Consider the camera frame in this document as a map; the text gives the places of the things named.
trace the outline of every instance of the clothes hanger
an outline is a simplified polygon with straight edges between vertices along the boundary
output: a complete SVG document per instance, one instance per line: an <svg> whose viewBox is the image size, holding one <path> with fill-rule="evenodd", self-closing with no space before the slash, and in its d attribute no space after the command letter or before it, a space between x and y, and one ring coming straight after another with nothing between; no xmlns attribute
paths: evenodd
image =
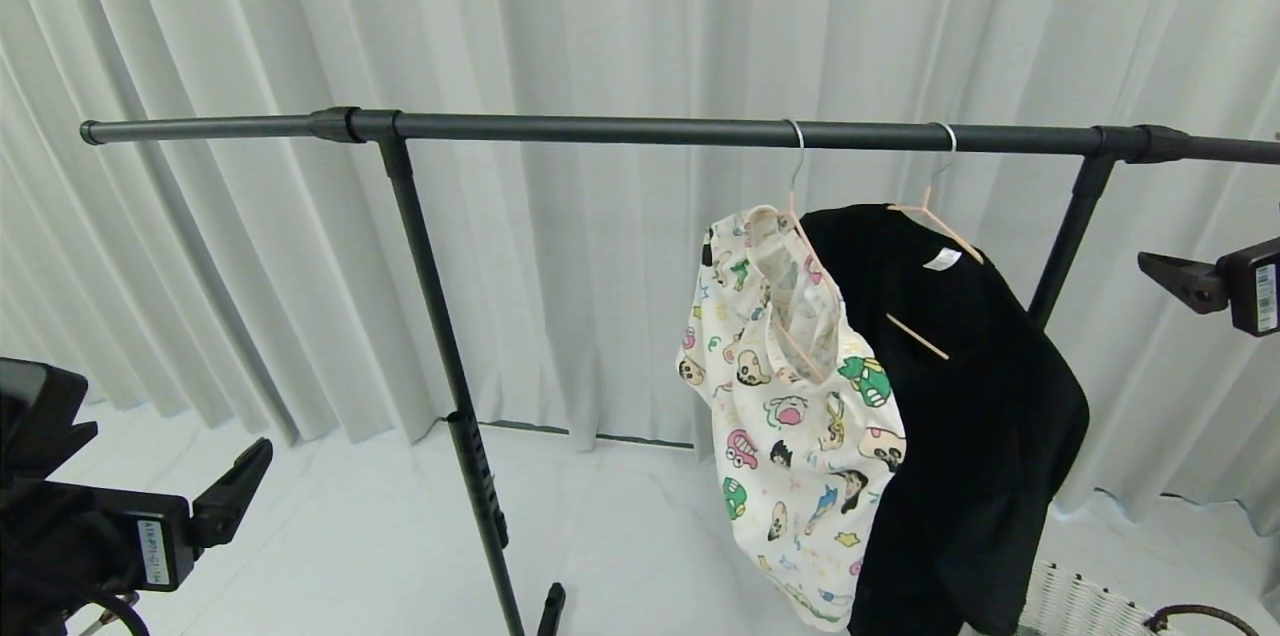
<svg viewBox="0 0 1280 636"><path fill-rule="evenodd" d="M937 124L937 125L942 125L943 129L947 131L947 136L951 136L951 154L955 154L957 148L955 129L951 129L951 125L946 124ZM947 163L947 165L942 166L941 170L934 171L934 177L941 174L941 171L946 171L947 168L950 166L951 163ZM922 215L928 218L929 221L933 221L933 225L938 227L938 229L941 229L943 234L951 235L951 241L955 241L955 243L959 244L961 250L965 250L965 253L969 253L969 256L972 256L974 261L983 264L982 253L978 253L978 250L973 248L972 244L969 244L969 241L965 241L964 238L960 237L960 234L952 232L951 227L946 225L946 221L942 221L941 218L937 218L932 211L929 211L929 197L932 195L933 195L933 182L931 179L929 184L925 186L924 188L924 198L920 202L920 206L900 206L900 203L891 203L888 209L890 211L922 212Z"/></svg>
<svg viewBox="0 0 1280 636"><path fill-rule="evenodd" d="M815 252L813 244L809 243L809 235L805 234L803 227L800 227L800 218L796 216L796 177L800 175L800 168L804 166L804 157L805 157L804 131L800 131L800 124L796 124L796 122L790 120L790 118L787 118L786 122L787 124L791 124L792 129L796 131L796 138L800 139L800 161L796 163L795 171L791 171L791 191L790 193L787 193L787 210L788 210L787 216L791 216L791 223L795 223L796 227L796 234L800 234L800 239L804 241L805 247L809 248L809 253L813 253L813 262L817 264L818 270L822 273L823 283L827 284L828 289L832 289L832 297L840 299L840 293L837 293L836 285L833 285L831 275L827 273L826 267L822 266L822 261L818 258L818 252ZM947 133L951 133L950 125L947 127ZM952 147L955 146L955 134L952 134L951 145ZM928 191L925 191L924 198L928 200ZM951 357L948 357L941 348L938 348L938 346L931 344L928 339L925 339L923 335L916 334L914 330L909 329L909 326L906 326L905 322L899 321L896 317L893 317L892 314L884 314L884 316L890 320L890 322L892 322L893 326L897 326L904 331L904 334L913 337L913 339L919 340L919 343L923 344L924 348L929 349L933 353L937 353L938 357L941 357L943 361L951 360ZM783 334L787 337L787 340L791 340L791 346L795 346L795 349L800 352L800 356L804 357L805 363L808 363L809 369L812 369L813 372L818 372L818 370L814 367L814 363L809 361L809 354L804 353L804 349L801 349L800 346L791 339L790 334L787 334L786 331L783 331Z"/></svg>

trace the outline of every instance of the black rack foot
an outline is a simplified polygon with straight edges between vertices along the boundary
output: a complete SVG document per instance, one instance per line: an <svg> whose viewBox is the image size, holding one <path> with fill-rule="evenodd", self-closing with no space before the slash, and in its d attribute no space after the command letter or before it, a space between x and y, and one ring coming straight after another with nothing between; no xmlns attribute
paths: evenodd
<svg viewBox="0 0 1280 636"><path fill-rule="evenodd" d="M559 617L564 609L564 586L552 584L543 604L543 619L538 622L538 636L556 636L559 631Z"/></svg>

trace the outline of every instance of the white cartoon print shirt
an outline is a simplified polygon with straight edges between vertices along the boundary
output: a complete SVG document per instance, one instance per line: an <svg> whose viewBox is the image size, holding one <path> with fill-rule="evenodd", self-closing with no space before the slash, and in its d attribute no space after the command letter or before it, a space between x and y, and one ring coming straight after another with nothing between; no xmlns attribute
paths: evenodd
<svg viewBox="0 0 1280 636"><path fill-rule="evenodd" d="M710 227L678 370L710 407L739 548L803 622L844 630L906 440L888 379L791 216L762 206Z"/></svg>

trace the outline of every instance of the black cable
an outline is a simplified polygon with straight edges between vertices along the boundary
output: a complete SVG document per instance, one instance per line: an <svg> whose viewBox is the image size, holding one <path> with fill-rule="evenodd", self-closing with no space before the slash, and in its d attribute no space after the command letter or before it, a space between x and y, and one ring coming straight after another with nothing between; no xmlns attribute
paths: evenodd
<svg viewBox="0 0 1280 636"><path fill-rule="evenodd" d="M142 617L138 616L138 612L133 610L133 607L123 600L115 599L114 595L88 584L82 584L69 576L50 575L42 572L38 567L33 567L27 550L19 548L18 544L9 537L9 532L4 529L4 525L0 525L0 548L4 549L5 559L17 562L18 567L26 572L29 578L51 589L59 589L82 601L88 601L106 609L115 616L115 618L120 619L120 623L123 623L133 636L151 636L151 632L147 631L147 624L142 621Z"/></svg>

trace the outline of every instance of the white label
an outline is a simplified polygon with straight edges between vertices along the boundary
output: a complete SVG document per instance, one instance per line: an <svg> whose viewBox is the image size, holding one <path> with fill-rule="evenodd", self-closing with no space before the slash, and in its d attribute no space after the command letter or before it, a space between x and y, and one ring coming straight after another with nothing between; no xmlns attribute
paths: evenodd
<svg viewBox="0 0 1280 636"><path fill-rule="evenodd" d="M1271 331L1280 326L1276 310L1276 264L1258 267L1253 275L1258 287L1258 331Z"/></svg>
<svg viewBox="0 0 1280 636"><path fill-rule="evenodd" d="M938 256L933 257L933 261L924 264L924 267L932 267L934 271L946 271L947 267L955 266L956 261L960 261L960 252L945 248L938 252Z"/></svg>
<svg viewBox="0 0 1280 636"><path fill-rule="evenodd" d="M138 521L138 543L142 546L142 568L147 584L169 585L169 559L164 550L164 526L159 521Z"/></svg>

